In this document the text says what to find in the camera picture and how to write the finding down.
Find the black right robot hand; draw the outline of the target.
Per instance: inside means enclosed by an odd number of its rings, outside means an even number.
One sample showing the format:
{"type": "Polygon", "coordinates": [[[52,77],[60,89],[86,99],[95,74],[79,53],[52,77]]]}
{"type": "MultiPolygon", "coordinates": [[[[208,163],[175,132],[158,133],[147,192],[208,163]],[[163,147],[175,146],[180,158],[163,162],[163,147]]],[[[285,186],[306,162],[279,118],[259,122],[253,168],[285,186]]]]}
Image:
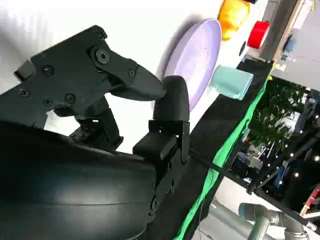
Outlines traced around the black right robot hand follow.
{"type": "Polygon", "coordinates": [[[112,51],[98,25],[34,55],[0,96],[0,237],[133,240],[189,161],[185,80],[112,51]],[[153,101],[148,133],[123,142],[105,94],[153,101]]]}

